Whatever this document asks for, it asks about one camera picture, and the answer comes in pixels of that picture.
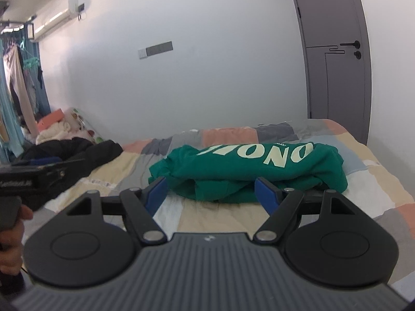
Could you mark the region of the person's left hand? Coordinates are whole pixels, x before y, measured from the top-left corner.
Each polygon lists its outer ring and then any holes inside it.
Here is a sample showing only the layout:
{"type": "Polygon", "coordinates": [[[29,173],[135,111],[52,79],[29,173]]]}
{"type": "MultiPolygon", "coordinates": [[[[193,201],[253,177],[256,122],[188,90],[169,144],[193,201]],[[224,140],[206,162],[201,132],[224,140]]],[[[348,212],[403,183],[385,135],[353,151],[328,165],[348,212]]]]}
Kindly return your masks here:
{"type": "Polygon", "coordinates": [[[25,231],[24,221],[33,219],[33,211],[22,205],[13,228],[1,232],[1,272],[6,275],[17,276],[23,264],[22,239],[25,231]]]}

